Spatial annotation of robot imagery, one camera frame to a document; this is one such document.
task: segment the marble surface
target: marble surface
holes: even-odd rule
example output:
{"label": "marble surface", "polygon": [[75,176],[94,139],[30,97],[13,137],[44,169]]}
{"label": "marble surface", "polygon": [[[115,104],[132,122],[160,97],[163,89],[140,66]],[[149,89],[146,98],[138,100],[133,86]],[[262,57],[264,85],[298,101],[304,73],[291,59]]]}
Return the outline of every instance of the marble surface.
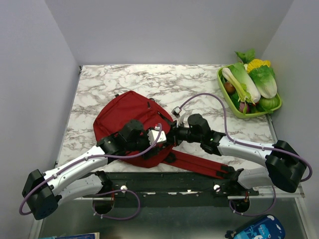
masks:
{"label": "marble surface", "polygon": [[[227,125],[232,136],[260,143],[273,142],[265,116],[238,119],[229,110],[216,81],[216,72],[220,67],[221,65],[84,66],[58,166],[78,157],[95,145],[93,122],[96,116],[115,94],[122,94],[129,90],[154,98],[168,112],[197,93],[216,94],[222,98],[227,107]],[[184,109],[187,116],[195,113],[202,114],[208,120],[211,129],[224,132],[222,106],[213,97],[198,97],[190,101]],[[183,142],[176,150],[222,162],[235,169],[260,167],[235,157],[209,155],[197,143]],[[118,172],[184,171],[166,164],[159,164],[150,169],[140,168],[119,160],[106,165],[103,169]]]}

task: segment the onion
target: onion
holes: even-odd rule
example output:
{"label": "onion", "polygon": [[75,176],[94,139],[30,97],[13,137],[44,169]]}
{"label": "onion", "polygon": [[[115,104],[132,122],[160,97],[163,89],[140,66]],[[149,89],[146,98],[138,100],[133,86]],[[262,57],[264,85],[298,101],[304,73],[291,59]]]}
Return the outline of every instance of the onion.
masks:
{"label": "onion", "polygon": [[247,106],[246,114],[248,114],[248,113],[250,112],[250,107],[249,107],[249,104],[247,104],[247,103],[241,102],[241,103],[239,104],[239,109],[238,109],[238,110],[239,110],[241,113],[244,113],[245,106]]}
{"label": "onion", "polygon": [[224,84],[224,88],[225,88],[226,92],[227,92],[229,95],[232,95],[233,93],[236,92],[235,87],[234,87],[232,84],[230,84],[229,82],[226,82],[226,83]]}

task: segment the gray wall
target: gray wall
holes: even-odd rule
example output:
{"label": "gray wall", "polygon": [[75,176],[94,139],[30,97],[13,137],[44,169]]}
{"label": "gray wall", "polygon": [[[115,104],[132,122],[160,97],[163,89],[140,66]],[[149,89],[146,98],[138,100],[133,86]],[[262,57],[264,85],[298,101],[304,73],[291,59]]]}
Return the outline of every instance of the gray wall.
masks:
{"label": "gray wall", "polygon": [[231,63],[258,54],[293,0],[47,0],[81,64]]}
{"label": "gray wall", "polygon": [[272,61],[283,98],[282,108],[272,117],[277,136],[290,142],[314,168],[313,178],[303,188],[319,234],[318,9],[318,0],[295,0],[263,59]]}
{"label": "gray wall", "polygon": [[0,238],[26,239],[21,191],[54,166],[79,68],[44,1],[1,1],[0,32]]}

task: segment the blue object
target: blue object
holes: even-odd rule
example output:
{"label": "blue object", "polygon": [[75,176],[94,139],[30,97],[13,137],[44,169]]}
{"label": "blue object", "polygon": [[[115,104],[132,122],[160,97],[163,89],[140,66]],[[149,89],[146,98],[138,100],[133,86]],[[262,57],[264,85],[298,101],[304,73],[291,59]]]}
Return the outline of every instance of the blue object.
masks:
{"label": "blue object", "polygon": [[286,232],[279,220],[272,215],[264,215],[235,231],[228,231],[225,237],[232,239],[284,239],[285,236]]}
{"label": "blue object", "polygon": [[94,233],[92,234],[83,234],[83,235],[76,235],[76,236],[68,236],[68,237],[60,237],[56,239],[96,239]]}

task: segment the green plastic tray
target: green plastic tray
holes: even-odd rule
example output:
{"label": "green plastic tray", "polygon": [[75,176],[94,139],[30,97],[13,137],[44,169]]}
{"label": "green plastic tray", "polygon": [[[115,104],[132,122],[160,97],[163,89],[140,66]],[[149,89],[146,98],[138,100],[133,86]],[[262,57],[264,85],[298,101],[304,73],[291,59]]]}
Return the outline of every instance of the green plastic tray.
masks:
{"label": "green plastic tray", "polygon": [[[221,82],[221,79],[220,77],[222,76],[222,73],[221,73],[221,70],[224,68],[220,68],[218,71],[217,71],[217,82],[218,82],[218,85],[219,85],[219,88],[221,90],[221,93],[223,94],[226,102],[228,103],[229,105],[229,108],[231,109],[231,111],[234,113],[235,116],[237,116],[238,118],[241,118],[241,119],[248,119],[248,118],[253,118],[253,117],[258,117],[258,116],[263,116],[265,114],[267,114],[267,112],[258,112],[258,113],[253,113],[253,114],[243,114],[241,113],[238,109],[236,109],[236,107],[234,106],[233,102],[231,101],[229,95],[227,94],[224,86],[223,86],[223,83]],[[277,109],[279,109],[282,105],[282,100],[279,96],[279,94],[277,93],[276,95],[276,98],[279,100],[279,105],[275,108],[272,109],[272,111],[275,111]]]}

